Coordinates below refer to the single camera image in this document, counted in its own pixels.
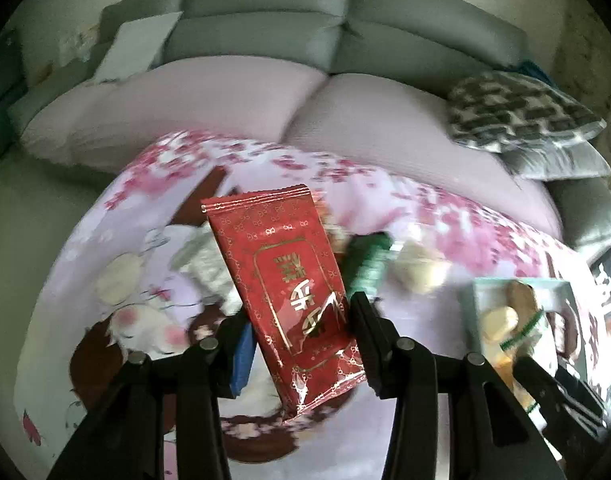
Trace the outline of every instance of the red wrapper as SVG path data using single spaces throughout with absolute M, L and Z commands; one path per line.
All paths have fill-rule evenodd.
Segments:
M 365 379 L 341 274 L 307 186 L 202 201 L 294 418 Z

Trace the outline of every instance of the pillow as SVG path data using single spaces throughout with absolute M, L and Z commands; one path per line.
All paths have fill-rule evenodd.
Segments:
M 315 68 L 269 57 L 167 63 L 125 82 L 79 116 L 68 131 L 67 154 L 74 163 L 119 173 L 163 132 L 197 124 L 280 142 L 294 114 L 326 78 Z
M 501 153 L 509 172 L 529 180 L 561 180 L 610 176 L 611 169 L 601 154 L 584 140 L 567 148 L 513 150 Z
M 114 43 L 96 69 L 93 81 L 121 81 L 146 72 L 181 14 L 170 12 L 123 23 Z
M 601 178 L 546 184 L 563 222 L 564 243 L 591 261 L 611 247 L 611 193 Z
M 596 137 L 605 121 L 533 77 L 486 72 L 448 96 L 454 142 L 488 152 L 572 146 Z

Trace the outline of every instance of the pink blanket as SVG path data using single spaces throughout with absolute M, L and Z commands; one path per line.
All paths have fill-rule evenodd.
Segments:
M 557 240 L 438 187 L 330 153 L 209 131 L 174 132 L 105 190 L 64 245 L 38 298 L 14 401 L 28 446 L 49 465 L 130 350 L 153 358 L 182 352 L 188 339 L 209 335 L 223 318 L 218 309 L 205 309 L 198 291 L 170 269 L 196 232 L 169 225 L 170 219 L 217 166 L 226 172 L 217 194 L 304 183 L 325 194 L 336 221 L 353 233 L 386 230 L 400 237 L 410 223 L 425 225 L 430 243 L 453 262 L 448 282 L 416 296 L 388 277 L 379 296 L 399 333 L 436 353 L 461 357 L 467 350 L 458 292 L 473 277 L 539 277 L 554 269 L 572 284 L 589 380 L 599 380 L 605 332 L 599 297 L 585 262 Z M 281 426 L 257 352 L 244 394 L 220 408 L 226 448 L 236 459 L 230 461 L 234 478 L 332 479 L 341 471 L 343 478 L 381 476 L 394 403 L 378 400 L 365 384 Z M 443 411 L 442 424 L 446 420 Z M 168 429 L 166 478 L 172 479 L 173 420 Z M 445 473 L 446 431 L 440 440 L 439 473 Z

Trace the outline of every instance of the sofa armrest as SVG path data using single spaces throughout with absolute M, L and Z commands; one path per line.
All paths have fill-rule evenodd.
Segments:
M 22 134 L 37 113 L 58 96 L 89 78 L 89 72 L 88 63 L 75 59 L 52 72 L 45 81 L 29 89 L 27 94 L 8 108 L 8 115 L 16 132 Z
M 10 88 L 0 100 L 0 155 L 16 139 L 16 131 L 10 124 L 7 114 L 8 107 L 25 94 L 27 89 L 25 81 L 22 80 Z
M 563 241 L 594 261 L 611 247 L 611 193 L 601 178 L 545 183 L 559 209 Z

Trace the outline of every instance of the patterned pillow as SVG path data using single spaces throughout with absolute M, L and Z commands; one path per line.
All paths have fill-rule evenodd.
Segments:
M 572 146 L 605 128 L 601 117 L 569 95 L 518 73 L 464 79 L 448 104 L 454 142 L 488 152 Z

